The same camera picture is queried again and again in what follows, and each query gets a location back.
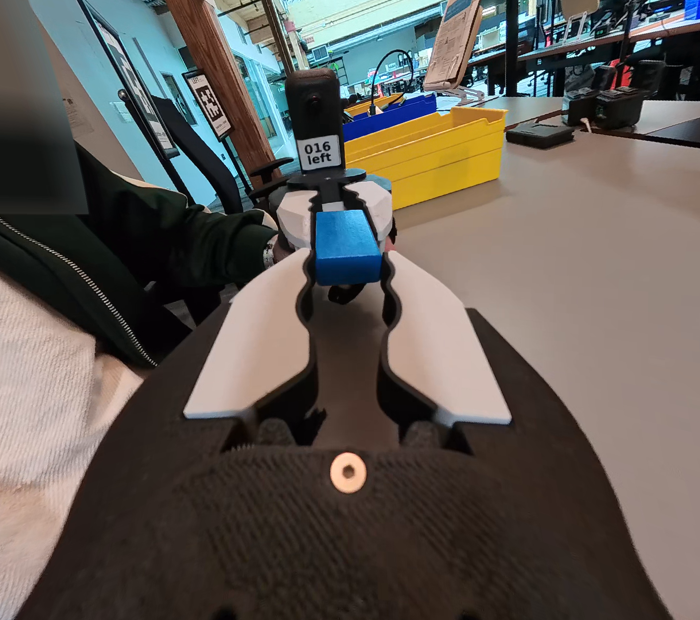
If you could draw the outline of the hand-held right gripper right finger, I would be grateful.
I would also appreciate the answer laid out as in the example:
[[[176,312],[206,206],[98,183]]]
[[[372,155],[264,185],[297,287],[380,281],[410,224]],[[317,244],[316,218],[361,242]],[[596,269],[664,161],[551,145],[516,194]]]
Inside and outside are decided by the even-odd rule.
[[[395,250],[384,254],[377,400],[403,439],[414,423],[508,426],[512,414],[462,301]]]

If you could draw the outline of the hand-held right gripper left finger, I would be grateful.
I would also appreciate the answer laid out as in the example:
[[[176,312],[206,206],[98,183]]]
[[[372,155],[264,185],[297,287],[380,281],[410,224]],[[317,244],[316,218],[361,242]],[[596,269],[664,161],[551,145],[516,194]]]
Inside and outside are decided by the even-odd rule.
[[[286,424],[301,446],[320,431],[313,311],[313,260],[299,249],[240,290],[183,409],[188,421],[236,418],[253,432]]]

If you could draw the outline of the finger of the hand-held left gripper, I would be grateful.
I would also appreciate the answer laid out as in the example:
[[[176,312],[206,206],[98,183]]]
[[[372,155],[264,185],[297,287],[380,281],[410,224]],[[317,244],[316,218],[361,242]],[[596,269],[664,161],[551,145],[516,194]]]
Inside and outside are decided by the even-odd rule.
[[[354,191],[367,211],[376,231],[380,249],[386,249],[387,239],[394,240],[393,198],[389,182],[356,182]]]
[[[281,234],[293,249],[312,249],[312,208],[316,190],[288,191],[277,207],[276,215]]]

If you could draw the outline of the blue rectangular block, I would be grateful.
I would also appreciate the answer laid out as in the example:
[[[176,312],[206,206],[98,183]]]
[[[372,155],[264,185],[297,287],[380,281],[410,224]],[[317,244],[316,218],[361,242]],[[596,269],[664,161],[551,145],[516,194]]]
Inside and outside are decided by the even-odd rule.
[[[362,210],[316,214],[314,255],[320,286],[380,281],[382,252]]]

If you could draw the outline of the person's left forearm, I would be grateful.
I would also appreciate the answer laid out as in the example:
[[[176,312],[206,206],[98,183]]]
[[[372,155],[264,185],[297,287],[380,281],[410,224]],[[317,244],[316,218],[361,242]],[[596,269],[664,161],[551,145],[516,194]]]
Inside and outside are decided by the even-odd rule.
[[[179,192],[112,178],[106,242],[138,279],[182,288],[243,285],[265,270],[263,249],[279,234],[267,213],[212,213]]]

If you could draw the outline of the grey desk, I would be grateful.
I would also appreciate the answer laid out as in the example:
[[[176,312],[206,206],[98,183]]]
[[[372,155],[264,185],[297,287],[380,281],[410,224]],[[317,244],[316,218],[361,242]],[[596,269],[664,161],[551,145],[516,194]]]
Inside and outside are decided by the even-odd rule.
[[[494,182],[396,212],[398,250],[574,415],[675,619],[699,618],[699,148],[505,143]]]

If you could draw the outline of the black office chair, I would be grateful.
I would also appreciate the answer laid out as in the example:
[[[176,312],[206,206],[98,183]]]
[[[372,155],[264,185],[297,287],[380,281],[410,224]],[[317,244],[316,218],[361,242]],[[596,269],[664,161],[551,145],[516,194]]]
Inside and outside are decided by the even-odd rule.
[[[288,175],[285,175],[281,169],[289,165],[296,166],[296,158],[285,156],[248,172],[251,183],[256,180],[260,182],[258,187],[252,187],[247,193],[255,208],[267,207],[270,194],[285,186]]]

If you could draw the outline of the black framed marker sign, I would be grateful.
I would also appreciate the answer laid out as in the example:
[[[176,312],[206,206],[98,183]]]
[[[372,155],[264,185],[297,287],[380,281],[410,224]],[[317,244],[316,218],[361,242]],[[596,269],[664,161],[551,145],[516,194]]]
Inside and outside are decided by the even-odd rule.
[[[223,142],[234,130],[219,97],[216,95],[209,78],[200,69],[188,70],[182,74],[197,105],[212,129],[217,141]]]

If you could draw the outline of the black high-back chair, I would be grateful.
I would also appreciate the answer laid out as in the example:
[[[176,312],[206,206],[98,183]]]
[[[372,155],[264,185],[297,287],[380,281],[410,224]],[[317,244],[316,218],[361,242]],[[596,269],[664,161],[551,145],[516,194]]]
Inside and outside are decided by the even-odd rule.
[[[240,190],[234,174],[194,132],[170,99],[152,98],[171,139],[213,187],[226,214],[243,213]]]

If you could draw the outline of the black flat box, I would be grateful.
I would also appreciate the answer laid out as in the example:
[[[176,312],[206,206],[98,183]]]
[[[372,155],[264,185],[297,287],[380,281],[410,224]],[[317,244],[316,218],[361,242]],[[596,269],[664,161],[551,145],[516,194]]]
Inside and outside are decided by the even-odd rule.
[[[516,125],[505,132],[505,139],[537,150],[548,150],[574,140],[575,129],[566,125],[528,122]]]

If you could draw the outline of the large black framed poster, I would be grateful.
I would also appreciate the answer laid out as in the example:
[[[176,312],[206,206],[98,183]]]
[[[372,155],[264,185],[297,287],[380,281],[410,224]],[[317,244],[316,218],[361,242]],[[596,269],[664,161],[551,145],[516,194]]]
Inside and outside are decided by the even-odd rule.
[[[87,0],[76,0],[122,85],[120,99],[131,106],[131,116],[161,160],[172,160],[180,152],[118,31]]]

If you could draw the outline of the person's green jacket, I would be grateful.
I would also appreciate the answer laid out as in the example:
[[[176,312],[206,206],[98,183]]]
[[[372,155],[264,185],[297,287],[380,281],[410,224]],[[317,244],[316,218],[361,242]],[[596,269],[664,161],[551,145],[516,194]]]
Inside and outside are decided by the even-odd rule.
[[[190,329],[146,291],[147,285],[183,291],[226,284],[182,288],[138,279],[106,242],[103,218],[112,205],[115,173],[81,145],[75,148],[87,214],[3,214],[1,272],[122,361],[156,367]]]

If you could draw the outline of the person's white clothing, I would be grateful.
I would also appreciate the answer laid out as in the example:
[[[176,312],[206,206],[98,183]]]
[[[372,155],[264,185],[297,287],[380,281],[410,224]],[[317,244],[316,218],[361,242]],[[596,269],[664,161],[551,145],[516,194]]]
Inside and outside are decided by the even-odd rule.
[[[147,371],[1,276],[1,618],[36,586],[108,429]]]

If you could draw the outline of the black battery charger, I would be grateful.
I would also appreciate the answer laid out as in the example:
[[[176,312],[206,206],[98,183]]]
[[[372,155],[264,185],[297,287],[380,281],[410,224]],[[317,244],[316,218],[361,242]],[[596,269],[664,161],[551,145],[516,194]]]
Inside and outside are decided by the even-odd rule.
[[[590,127],[596,117],[596,100],[600,90],[584,87],[568,91],[562,103],[562,121],[565,126]]]
[[[600,91],[596,97],[595,125],[608,131],[635,126],[648,95],[647,90],[630,86]]]

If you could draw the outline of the wooden post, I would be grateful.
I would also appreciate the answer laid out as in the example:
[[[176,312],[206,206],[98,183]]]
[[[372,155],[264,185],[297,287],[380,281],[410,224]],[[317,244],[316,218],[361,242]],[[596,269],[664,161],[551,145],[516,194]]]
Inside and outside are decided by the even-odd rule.
[[[216,10],[204,0],[165,0],[192,59],[203,70],[234,126],[232,144],[249,172],[274,160]]]

